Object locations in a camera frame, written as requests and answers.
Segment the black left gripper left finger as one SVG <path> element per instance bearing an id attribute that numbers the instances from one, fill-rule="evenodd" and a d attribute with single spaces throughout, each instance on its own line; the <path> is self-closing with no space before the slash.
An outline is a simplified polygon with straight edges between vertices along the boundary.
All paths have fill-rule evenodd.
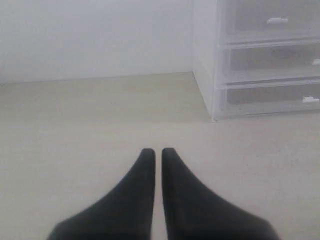
<path id="1" fill-rule="evenodd" d="M 155 151 L 144 148 L 128 173 L 107 195 L 58 223 L 48 239 L 151 239 L 155 177 Z"/>

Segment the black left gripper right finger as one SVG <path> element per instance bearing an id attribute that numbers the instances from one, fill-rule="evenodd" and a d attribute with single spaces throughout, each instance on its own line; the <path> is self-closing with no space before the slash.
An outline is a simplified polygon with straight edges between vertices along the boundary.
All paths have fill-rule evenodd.
<path id="1" fill-rule="evenodd" d="M 161 154 L 162 201 L 169 240 L 278 240 L 273 226 L 205 186 L 174 148 Z"/>

